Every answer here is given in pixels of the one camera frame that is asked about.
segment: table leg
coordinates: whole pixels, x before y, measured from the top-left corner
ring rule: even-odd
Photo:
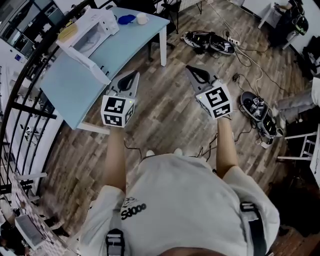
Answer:
[[[292,42],[295,40],[295,38],[299,36],[299,34],[296,34],[294,37],[292,37],[285,45],[282,47],[282,50],[286,49]]]
[[[269,17],[271,11],[273,10],[273,7],[271,6],[270,9],[266,12],[266,14],[263,16],[259,26],[258,26],[258,29],[261,29],[262,25],[265,23],[265,21],[267,20],[267,18]]]
[[[298,156],[278,156],[278,159],[288,159],[288,160],[305,160],[305,161],[311,161],[311,156],[305,156],[305,157],[298,157]]]
[[[161,66],[167,64],[167,26],[159,32]]]
[[[86,130],[89,132],[94,132],[94,133],[98,133],[98,134],[106,134],[109,135],[110,134],[110,129],[108,128],[104,128],[92,123],[88,123],[88,122],[82,122],[78,125],[77,127],[78,129],[82,129],[82,130]]]
[[[23,181],[23,180],[34,180],[38,178],[44,178],[47,177],[46,172],[40,172],[40,173],[35,173],[35,174],[27,174],[27,175],[17,175],[16,179],[18,181]]]

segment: light blue table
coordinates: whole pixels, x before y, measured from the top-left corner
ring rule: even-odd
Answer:
[[[117,18],[137,15],[124,8],[111,9]],[[149,22],[139,25],[136,19],[127,25],[119,24],[119,31],[107,38],[89,57],[112,80],[121,68],[157,33],[160,37],[161,65],[167,62],[167,24],[169,20],[147,14]],[[55,109],[72,129],[84,129],[109,134],[109,129],[83,122],[87,112],[105,89],[92,73],[66,53],[61,53],[44,75],[41,89]]]

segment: black strap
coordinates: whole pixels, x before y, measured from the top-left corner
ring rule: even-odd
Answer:
[[[107,256],[124,256],[125,239],[124,233],[120,229],[112,229],[106,235],[106,254]]]
[[[254,213],[256,217],[248,218],[251,239],[253,243],[253,256],[264,256],[267,253],[267,244],[265,240],[264,225],[259,210],[251,202],[242,202],[240,209],[244,215]]]

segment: white t-shirt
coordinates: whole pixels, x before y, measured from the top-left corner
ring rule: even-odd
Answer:
[[[311,90],[312,101],[320,107],[320,79],[314,77]]]
[[[104,186],[81,229],[82,256],[106,256],[106,235],[118,228],[128,256],[157,256],[176,247],[203,248],[226,256],[247,256],[240,202],[259,208],[267,249],[274,242],[279,213],[256,182],[239,167],[223,180],[195,157],[164,154],[141,162],[138,179],[125,195]]]

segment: strap buckle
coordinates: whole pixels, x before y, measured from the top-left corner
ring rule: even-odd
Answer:
[[[240,203],[240,209],[242,212],[255,212],[257,210],[256,205],[252,202]]]
[[[112,229],[106,235],[106,253],[107,256],[124,256],[125,239],[124,233],[120,229]]]

